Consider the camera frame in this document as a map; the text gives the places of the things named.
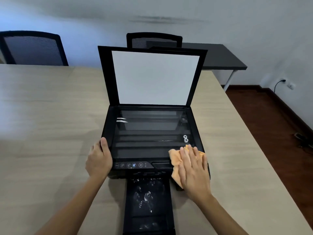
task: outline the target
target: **person's right hand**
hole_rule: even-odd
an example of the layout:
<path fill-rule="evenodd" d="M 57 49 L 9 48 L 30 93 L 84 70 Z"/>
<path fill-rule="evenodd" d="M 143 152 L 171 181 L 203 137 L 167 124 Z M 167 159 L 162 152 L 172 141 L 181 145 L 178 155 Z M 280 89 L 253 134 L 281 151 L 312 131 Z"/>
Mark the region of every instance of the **person's right hand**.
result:
<path fill-rule="evenodd" d="M 180 148 L 183 163 L 180 163 L 178 172 L 188 197 L 199 206 L 212 196 L 208 161 L 205 154 L 201 160 L 196 147 L 188 145 L 188 150 Z"/>
<path fill-rule="evenodd" d="M 90 177 L 105 179 L 112 168 L 112 156 L 105 138 L 101 138 L 90 149 L 86 170 Z"/>

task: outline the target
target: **table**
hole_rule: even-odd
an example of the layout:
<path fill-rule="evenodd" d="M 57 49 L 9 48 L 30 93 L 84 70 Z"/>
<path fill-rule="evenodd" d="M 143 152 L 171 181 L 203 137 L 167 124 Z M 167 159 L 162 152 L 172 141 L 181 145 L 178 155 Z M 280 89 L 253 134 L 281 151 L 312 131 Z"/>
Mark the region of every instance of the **table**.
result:
<path fill-rule="evenodd" d="M 224 91 L 227 90 L 235 72 L 247 69 L 247 66 L 223 44 L 182 43 L 182 47 L 208 50 L 202 67 L 203 70 L 233 70 L 224 86 Z"/>
<path fill-rule="evenodd" d="M 0 65 L 0 228 L 33 234 L 80 189 L 109 106 L 101 69 Z M 212 192 L 250 234 L 313 234 L 211 71 L 191 105 Z M 121 234 L 125 180 L 107 179 L 79 234 Z M 171 185 L 177 234 L 215 234 Z"/>

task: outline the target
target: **chair backrest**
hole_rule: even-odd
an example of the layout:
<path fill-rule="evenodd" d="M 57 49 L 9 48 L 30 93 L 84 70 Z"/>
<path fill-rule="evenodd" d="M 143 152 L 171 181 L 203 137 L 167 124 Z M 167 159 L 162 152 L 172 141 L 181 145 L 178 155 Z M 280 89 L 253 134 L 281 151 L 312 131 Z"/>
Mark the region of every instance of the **chair backrest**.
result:
<path fill-rule="evenodd" d="M 68 66 L 61 38 L 39 31 L 0 32 L 0 49 L 7 64 Z"/>
<path fill-rule="evenodd" d="M 154 33 L 138 32 L 126 35 L 128 48 L 151 48 L 151 47 L 182 47 L 182 36 Z"/>

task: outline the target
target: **brown baseboard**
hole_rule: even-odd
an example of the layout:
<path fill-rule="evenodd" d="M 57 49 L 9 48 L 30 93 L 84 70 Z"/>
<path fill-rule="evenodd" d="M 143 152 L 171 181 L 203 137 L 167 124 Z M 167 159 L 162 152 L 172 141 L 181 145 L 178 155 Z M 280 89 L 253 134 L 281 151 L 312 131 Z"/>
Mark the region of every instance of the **brown baseboard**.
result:
<path fill-rule="evenodd" d="M 313 138 L 313 130 L 288 106 L 282 99 L 280 99 L 270 88 L 262 88 L 260 85 L 230 85 L 227 90 L 257 90 L 258 92 L 265 92 L 279 107 L 285 119 L 293 125 L 299 133 Z"/>

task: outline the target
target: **yellow microfiber cloth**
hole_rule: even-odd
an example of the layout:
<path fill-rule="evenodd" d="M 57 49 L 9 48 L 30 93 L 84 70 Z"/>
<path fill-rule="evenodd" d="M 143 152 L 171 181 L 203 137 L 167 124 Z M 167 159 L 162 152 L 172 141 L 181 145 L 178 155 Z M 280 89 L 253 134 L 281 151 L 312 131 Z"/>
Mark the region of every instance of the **yellow microfiber cloth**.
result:
<path fill-rule="evenodd" d="M 184 146 L 184 149 L 189 152 L 188 145 Z M 175 150 L 175 149 L 171 149 L 168 151 L 168 153 L 170 154 L 171 163 L 174 166 L 172 178 L 183 189 L 182 182 L 180 181 L 180 177 L 179 177 L 179 173 L 178 173 L 179 165 L 180 165 L 180 163 L 183 163 L 182 157 L 180 155 L 180 151 Z M 200 155 L 200 157 L 197 158 L 197 160 L 202 160 L 204 153 L 199 151 L 199 155 Z"/>

